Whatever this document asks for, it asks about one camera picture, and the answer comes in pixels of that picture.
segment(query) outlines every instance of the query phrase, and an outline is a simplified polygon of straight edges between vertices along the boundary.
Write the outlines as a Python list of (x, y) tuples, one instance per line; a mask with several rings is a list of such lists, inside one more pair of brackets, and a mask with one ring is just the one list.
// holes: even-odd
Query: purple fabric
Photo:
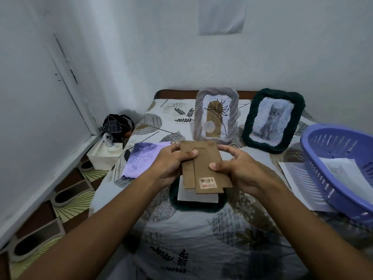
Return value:
[(136, 143), (127, 164), (124, 166), (122, 176), (137, 178), (153, 164), (161, 149), (170, 144), (171, 142), (169, 141), (162, 143)]

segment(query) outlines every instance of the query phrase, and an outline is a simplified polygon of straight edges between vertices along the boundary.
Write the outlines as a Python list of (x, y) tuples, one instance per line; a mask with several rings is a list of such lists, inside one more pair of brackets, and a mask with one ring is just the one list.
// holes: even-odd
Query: plastic basket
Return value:
[(373, 137), (350, 128), (314, 124), (303, 132), (304, 165), (324, 199), (351, 219), (373, 227), (373, 204), (357, 196), (321, 162), (322, 158), (349, 158), (373, 185)]

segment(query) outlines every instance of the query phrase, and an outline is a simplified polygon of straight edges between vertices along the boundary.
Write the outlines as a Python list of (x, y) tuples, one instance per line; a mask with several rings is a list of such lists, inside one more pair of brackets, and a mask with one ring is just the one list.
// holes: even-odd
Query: gray cat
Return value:
[(276, 108), (274, 105), (272, 105), (271, 110), (269, 110), (267, 122), (259, 131), (260, 138), (264, 140), (271, 140), (273, 135), (276, 135), (277, 126), (284, 111), (285, 107)]

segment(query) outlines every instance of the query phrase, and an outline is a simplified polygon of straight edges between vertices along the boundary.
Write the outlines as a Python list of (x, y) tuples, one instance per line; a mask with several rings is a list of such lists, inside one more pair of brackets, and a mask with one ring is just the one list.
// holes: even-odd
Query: brown cardboard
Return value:
[(184, 188), (195, 188), (198, 193), (223, 193), (223, 188), (232, 187), (226, 174), (212, 171), (208, 165), (221, 161), (221, 156), (213, 141), (181, 141), (181, 151), (198, 150), (193, 160), (182, 163)]

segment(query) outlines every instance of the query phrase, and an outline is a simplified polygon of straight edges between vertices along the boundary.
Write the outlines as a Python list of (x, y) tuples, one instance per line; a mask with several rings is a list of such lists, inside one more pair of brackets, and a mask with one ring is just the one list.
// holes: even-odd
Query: white rope frame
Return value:
[[(224, 138), (221, 137), (205, 137), (202, 136), (202, 114), (203, 114), (203, 98), (206, 95), (227, 95), (231, 98), (231, 103), (229, 105), (229, 119), (228, 119), (228, 131)], [(223, 88), (206, 88), (200, 90), (195, 99), (195, 114), (194, 114), (194, 133), (193, 138), (195, 140), (213, 140), (220, 144), (229, 144), (233, 141), (235, 131), (236, 131), (236, 121), (238, 115), (238, 93), (234, 89), (229, 87)]]

